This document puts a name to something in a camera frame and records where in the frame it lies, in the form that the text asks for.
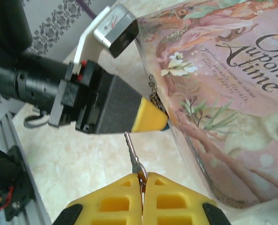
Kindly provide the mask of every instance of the red marking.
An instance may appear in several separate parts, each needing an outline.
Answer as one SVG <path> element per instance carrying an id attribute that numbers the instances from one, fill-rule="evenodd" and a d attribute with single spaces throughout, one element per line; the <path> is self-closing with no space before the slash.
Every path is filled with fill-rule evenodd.
<path id="1" fill-rule="evenodd" d="M 82 78 L 83 78 L 83 75 L 82 74 L 79 74 L 78 76 L 77 76 L 77 81 L 81 81 L 82 80 Z"/>
<path id="2" fill-rule="evenodd" d="M 114 21 L 112 24 L 111 24 L 111 28 L 113 28 L 116 24 L 116 21 Z"/>

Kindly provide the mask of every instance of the red wire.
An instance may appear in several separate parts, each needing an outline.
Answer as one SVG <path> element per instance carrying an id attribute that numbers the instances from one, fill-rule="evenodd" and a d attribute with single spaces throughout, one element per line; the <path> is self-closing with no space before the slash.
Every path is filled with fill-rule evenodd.
<path id="1" fill-rule="evenodd" d="M 11 199 L 12 199 L 13 189 L 14 189 L 14 187 L 11 186 L 10 189 L 9 189 L 9 192 L 8 192 L 8 194 L 7 194 L 7 197 L 6 197 L 6 202 L 5 202 L 5 204 L 4 204 L 2 207 L 0 207 L 0 212 L 1 212 L 3 209 L 5 209 L 5 208 L 10 204 Z"/>

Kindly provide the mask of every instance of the book cover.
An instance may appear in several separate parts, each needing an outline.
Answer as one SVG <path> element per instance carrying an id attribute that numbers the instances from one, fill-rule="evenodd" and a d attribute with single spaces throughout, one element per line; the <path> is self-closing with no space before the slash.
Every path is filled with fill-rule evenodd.
<path id="1" fill-rule="evenodd" d="M 277 199 L 278 0 L 184 2 L 139 18 L 139 30 L 180 151 L 211 192 L 235 208 Z"/>

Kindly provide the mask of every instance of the black rubber pad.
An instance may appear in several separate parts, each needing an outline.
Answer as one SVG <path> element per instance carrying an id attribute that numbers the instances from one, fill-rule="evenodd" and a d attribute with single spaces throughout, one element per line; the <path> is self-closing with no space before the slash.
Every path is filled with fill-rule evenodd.
<path id="1" fill-rule="evenodd" d="M 141 99 L 142 96 L 128 83 L 114 76 L 95 133 L 131 132 Z"/>
<path id="2" fill-rule="evenodd" d="M 83 210 L 81 204 L 72 205 L 60 213 L 52 225 L 74 225 Z"/>
<path id="3" fill-rule="evenodd" d="M 209 203 L 204 203 L 203 208 L 210 225 L 231 225 L 221 209 Z"/>

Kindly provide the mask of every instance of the metal bracket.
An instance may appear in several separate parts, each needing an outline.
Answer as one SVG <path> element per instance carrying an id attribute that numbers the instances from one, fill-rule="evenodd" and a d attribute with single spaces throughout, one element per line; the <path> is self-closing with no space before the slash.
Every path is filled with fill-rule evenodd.
<path id="1" fill-rule="evenodd" d="M 8 151 L 8 155 L 13 156 L 15 161 L 20 163 L 22 172 L 15 180 L 11 203 L 5 208 L 6 221 L 12 220 L 14 216 L 24 211 L 24 207 L 34 198 L 32 183 L 26 171 L 19 147 L 14 145 Z"/>
<path id="2" fill-rule="evenodd" d="M 152 89 L 152 93 L 149 95 L 149 100 L 159 109 L 161 109 L 163 112 L 166 113 L 166 110 L 164 108 L 163 103 L 160 100 L 160 97 L 158 96 L 157 92 L 158 92 L 158 86 L 156 83 L 156 79 L 154 78 L 154 76 L 152 74 L 149 74 L 148 76 L 149 78 L 149 87 Z"/>

